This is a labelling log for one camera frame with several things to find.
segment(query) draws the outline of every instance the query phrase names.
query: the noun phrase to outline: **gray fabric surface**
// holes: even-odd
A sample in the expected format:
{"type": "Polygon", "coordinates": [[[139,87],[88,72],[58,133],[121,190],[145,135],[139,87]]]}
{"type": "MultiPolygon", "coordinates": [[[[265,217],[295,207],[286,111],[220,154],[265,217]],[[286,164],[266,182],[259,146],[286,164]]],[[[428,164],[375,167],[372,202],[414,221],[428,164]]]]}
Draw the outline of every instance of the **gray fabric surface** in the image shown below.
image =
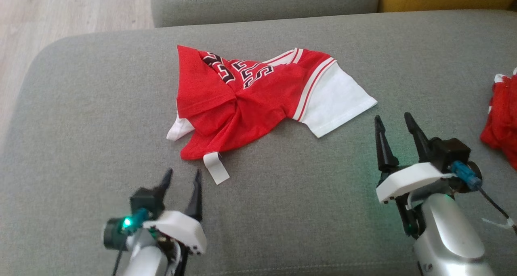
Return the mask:
{"type": "Polygon", "coordinates": [[[151,0],[156,27],[374,13],[377,5],[378,0],[151,0]]]}
{"type": "MultiPolygon", "coordinates": [[[[204,175],[209,246],[189,260],[188,275],[414,276],[413,240],[395,205],[376,200],[373,117],[382,116],[402,164],[417,160],[408,110],[428,136],[467,143],[485,190],[515,219],[517,173],[478,136],[494,75],[517,66],[516,32],[517,13],[429,11],[60,40],[28,71],[0,158],[2,275],[108,275],[116,252],[102,246],[103,223],[126,215],[129,195],[170,166],[170,209],[185,208],[196,167],[204,175]],[[179,158],[188,138],[165,139],[176,116],[176,44],[231,59],[266,60],[296,46],[323,51],[379,103],[320,139],[282,122],[224,153],[231,178],[216,186],[202,162],[179,158]]],[[[517,274],[515,235],[480,219],[502,217],[478,194],[457,201],[497,274],[517,274]]]]}

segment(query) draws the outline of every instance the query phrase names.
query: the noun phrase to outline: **wooden floor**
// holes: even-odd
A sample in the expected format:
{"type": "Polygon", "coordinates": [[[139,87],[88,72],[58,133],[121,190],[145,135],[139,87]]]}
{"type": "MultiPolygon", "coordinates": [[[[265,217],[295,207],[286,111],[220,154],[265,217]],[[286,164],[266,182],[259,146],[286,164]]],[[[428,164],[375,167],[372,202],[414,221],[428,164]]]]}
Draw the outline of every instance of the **wooden floor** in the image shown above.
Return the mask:
{"type": "Polygon", "coordinates": [[[0,0],[0,153],[32,59],[60,38],[150,29],[150,0],[0,0]]]}

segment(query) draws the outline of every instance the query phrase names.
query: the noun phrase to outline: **red garment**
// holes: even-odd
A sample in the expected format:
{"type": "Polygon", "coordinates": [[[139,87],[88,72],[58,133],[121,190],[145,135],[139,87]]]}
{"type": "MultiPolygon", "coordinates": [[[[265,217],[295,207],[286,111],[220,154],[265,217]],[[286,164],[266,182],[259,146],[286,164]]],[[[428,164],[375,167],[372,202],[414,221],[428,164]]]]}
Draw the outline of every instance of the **red garment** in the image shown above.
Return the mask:
{"type": "Polygon", "coordinates": [[[489,116],[480,139],[493,149],[501,149],[517,169],[517,75],[497,75],[492,91],[489,116]]]}
{"type": "Polygon", "coordinates": [[[184,160],[246,145],[285,118],[320,137],[377,103],[325,53],[294,49],[266,62],[228,61],[186,46],[178,53],[178,114],[195,129],[184,160]]]}

